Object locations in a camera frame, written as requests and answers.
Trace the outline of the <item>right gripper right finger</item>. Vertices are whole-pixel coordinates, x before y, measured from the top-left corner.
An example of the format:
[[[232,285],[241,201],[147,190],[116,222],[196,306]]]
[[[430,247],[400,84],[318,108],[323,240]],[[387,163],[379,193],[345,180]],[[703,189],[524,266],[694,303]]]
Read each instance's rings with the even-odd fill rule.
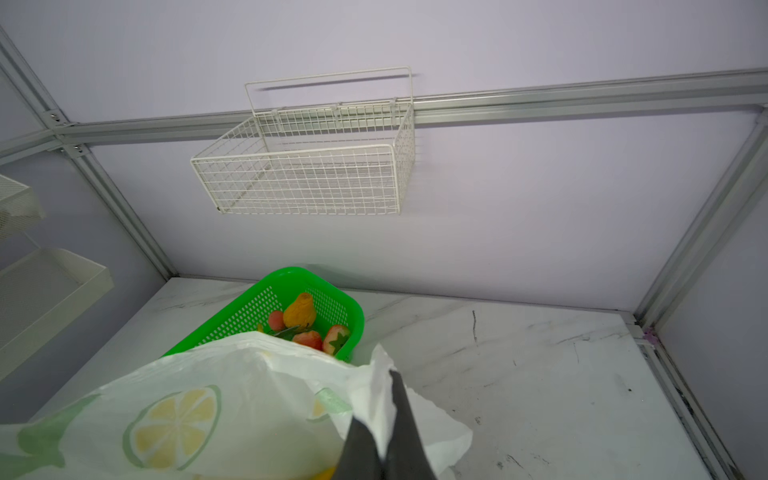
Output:
[[[383,461],[383,478],[436,480],[421,442],[402,376],[394,370],[390,371],[390,376],[396,418],[386,459]]]

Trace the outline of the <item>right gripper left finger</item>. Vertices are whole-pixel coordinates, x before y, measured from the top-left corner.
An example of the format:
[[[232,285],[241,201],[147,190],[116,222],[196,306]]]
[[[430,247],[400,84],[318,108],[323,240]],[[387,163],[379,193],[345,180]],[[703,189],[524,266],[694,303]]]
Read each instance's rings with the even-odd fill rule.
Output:
[[[383,468],[368,428],[353,418],[332,480],[380,480]]]

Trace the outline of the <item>white lemon print plastic bag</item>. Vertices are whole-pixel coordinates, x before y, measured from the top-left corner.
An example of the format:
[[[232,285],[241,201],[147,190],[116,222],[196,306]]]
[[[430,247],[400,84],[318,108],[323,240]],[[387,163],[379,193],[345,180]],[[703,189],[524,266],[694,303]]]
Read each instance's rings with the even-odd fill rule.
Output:
[[[353,366],[260,333],[160,358],[58,411],[1,429],[5,479],[309,479],[338,464],[355,418],[386,459],[396,407],[381,347]],[[472,432],[408,388],[435,475]]]

